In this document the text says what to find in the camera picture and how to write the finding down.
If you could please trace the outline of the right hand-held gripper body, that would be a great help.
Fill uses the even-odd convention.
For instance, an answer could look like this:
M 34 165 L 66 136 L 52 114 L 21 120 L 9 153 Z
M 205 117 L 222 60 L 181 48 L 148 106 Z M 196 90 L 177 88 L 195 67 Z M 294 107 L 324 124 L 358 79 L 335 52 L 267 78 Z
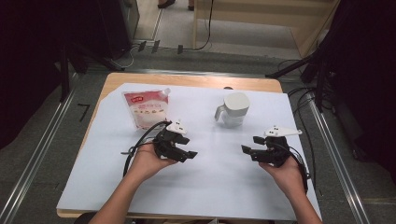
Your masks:
M 275 167 L 280 167 L 286 161 L 288 157 L 293 157 L 300 165 L 303 163 L 298 157 L 290 152 L 290 146 L 288 145 L 286 137 L 289 135 L 302 134 L 301 130 L 292 128 L 285 128 L 279 126 L 273 126 L 264 132 L 264 138 L 266 139 L 265 150 L 259 150 L 256 155 L 250 155 L 253 161 L 271 163 Z

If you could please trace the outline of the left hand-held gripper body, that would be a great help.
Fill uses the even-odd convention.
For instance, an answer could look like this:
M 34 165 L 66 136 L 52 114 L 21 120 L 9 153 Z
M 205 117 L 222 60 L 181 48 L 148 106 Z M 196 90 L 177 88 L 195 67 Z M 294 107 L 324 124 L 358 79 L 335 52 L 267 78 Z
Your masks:
M 177 144 L 172 142 L 176 133 L 180 133 L 185 137 L 187 130 L 183 127 L 180 121 L 161 121 L 157 126 L 162 129 L 154 137 L 154 150 L 157 156 L 168 158 L 168 152 L 171 147 L 177 147 Z

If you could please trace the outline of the red and white spouted pouch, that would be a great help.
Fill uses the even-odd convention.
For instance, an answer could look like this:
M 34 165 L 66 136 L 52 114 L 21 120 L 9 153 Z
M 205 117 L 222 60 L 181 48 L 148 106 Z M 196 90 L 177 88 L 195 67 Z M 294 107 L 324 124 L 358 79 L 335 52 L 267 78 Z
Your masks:
M 137 129 L 146 130 L 167 120 L 169 88 L 155 91 L 124 91 L 124 100 Z

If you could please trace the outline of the white jar with hinged lid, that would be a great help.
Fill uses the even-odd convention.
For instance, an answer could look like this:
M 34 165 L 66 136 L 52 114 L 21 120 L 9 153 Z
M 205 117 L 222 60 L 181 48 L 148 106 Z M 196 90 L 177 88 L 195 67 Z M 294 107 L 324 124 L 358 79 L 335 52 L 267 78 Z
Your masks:
M 230 93 L 223 98 L 223 104 L 217 107 L 215 121 L 222 119 L 227 128 L 240 126 L 249 107 L 250 101 L 243 92 Z

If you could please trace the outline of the person's left hand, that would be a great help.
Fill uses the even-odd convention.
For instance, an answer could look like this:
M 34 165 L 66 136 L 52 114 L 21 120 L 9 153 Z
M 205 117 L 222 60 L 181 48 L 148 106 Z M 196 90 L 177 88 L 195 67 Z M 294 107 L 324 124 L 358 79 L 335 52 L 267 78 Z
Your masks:
M 161 159 L 154 150 L 154 145 L 145 144 L 138 148 L 127 175 L 143 182 L 156 175 L 161 169 L 176 164 L 170 159 Z

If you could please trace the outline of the person's right hand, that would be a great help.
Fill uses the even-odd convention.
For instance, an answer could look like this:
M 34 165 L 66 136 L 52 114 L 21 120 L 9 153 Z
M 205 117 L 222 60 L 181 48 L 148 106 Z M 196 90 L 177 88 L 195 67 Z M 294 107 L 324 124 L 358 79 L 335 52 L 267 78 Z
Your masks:
M 290 201 L 301 201 L 306 198 L 303 178 L 295 159 L 287 158 L 280 167 L 274 167 L 264 162 L 260 162 L 259 165 L 275 180 Z

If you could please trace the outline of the black metal stand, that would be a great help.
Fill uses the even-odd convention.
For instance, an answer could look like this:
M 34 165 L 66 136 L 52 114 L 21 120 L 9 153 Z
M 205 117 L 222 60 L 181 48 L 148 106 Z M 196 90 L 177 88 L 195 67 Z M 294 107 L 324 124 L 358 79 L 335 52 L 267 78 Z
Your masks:
M 309 83 L 314 77 L 317 77 L 317 84 L 315 90 L 315 106 L 319 111 L 322 111 L 323 93 L 324 93 L 324 82 L 325 77 L 329 74 L 329 62 L 327 60 L 327 53 L 331 47 L 333 39 L 332 31 L 329 31 L 317 49 L 302 58 L 301 60 L 293 63 L 286 68 L 283 68 L 273 74 L 266 75 L 268 78 L 280 78 L 285 76 L 287 73 L 296 70 L 297 68 L 305 66 L 300 79 L 303 83 Z
M 80 54 L 94 59 L 110 71 L 123 71 L 123 68 L 121 68 L 119 65 L 111 63 L 109 60 L 105 59 L 104 57 L 100 57 L 90 49 L 76 42 L 67 40 L 61 41 L 59 43 L 59 51 L 62 90 L 60 98 L 61 102 L 64 102 L 70 93 L 69 65 L 72 65 L 78 73 L 85 73 L 88 70 L 88 65 L 85 63 L 84 58 L 80 56 Z

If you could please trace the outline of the person's dark clothing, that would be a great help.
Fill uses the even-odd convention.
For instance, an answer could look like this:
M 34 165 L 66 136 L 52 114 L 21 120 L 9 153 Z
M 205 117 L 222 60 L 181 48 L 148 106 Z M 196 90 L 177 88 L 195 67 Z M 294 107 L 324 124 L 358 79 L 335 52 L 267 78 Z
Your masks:
M 89 224 L 95 215 L 95 212 L 84 213 L 75 220 L 74 224 Z

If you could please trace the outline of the dark curtain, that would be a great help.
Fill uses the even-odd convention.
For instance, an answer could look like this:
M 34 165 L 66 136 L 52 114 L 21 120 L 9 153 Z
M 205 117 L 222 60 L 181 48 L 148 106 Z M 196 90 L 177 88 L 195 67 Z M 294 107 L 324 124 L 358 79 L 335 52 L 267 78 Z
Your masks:
M 55 66 L 87 0 L 0 0 L 0 149 L 62 82 Z
M 331 32 L 327 58 L 344 126 L 396 184 L 396 0 L 341 0 Z

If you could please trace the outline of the light wooden furniture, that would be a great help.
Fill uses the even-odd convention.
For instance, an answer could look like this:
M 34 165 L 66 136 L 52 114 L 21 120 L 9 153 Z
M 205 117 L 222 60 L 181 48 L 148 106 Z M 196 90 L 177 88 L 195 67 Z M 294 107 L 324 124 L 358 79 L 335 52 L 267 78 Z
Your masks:
M 319 36 L 332 23 L 341 0 L 194 0 L 192 44 L 197 21 L 235 21 L 285 26 L 291 29 L 302 57 L 314 50 Z

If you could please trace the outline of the black cabinet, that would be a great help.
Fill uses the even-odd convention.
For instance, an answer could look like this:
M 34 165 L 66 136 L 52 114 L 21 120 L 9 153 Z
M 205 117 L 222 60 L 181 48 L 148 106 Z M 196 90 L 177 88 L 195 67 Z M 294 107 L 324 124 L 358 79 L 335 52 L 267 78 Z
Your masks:
M 118 59 L 132 48 L 140 13 L 136 0 L 97 0 L 109 45 L 108 57 Z

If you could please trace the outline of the metal floor rail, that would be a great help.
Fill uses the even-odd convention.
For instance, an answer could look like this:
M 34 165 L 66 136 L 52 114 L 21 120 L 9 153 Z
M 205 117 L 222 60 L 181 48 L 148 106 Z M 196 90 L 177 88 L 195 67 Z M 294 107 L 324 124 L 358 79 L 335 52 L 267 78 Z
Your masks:
M 325 146 L 332 161 L 332 165 L 337 174 L 343 192 L 345 193 L 347 203 L 356 223 L 371 224 L 364 209 L 361 197 L 349 175 L 347 167 L 338 150 L 338 146 L 333 139 L 332 132 L 329 129 L 327 121 L 323 113 L 320 112 L 316 107 L 315 100 L 317 97 L 313 93 L 308 93 L 306 98 L 311 98 L 311 101 L 309 102 L 310 109 L 318 125 L 319 132 L 324 140 Z
M 42 134 L 32 157 L 25 166 L 20 178 L 13 187 L 7 202 L 0 213 L 0 224 L 12 224 L 17 211 L 19 210 L 21 203 L 33 183 L 35 175 L 44 160 L 47 151 L 50 148 L 51 142 L 55 134 L 57 133 L 60 124 L 64 119 L 64 115 L 67 112 L 75 95 L 76 87 L 79 83 L 80 75 L 74 73 L 71 76 L 69 84 L 71 85 L 70 92 L 66 94 L 64 100 L 60 102 L 54 114 L 52 115 L 46 130 Z

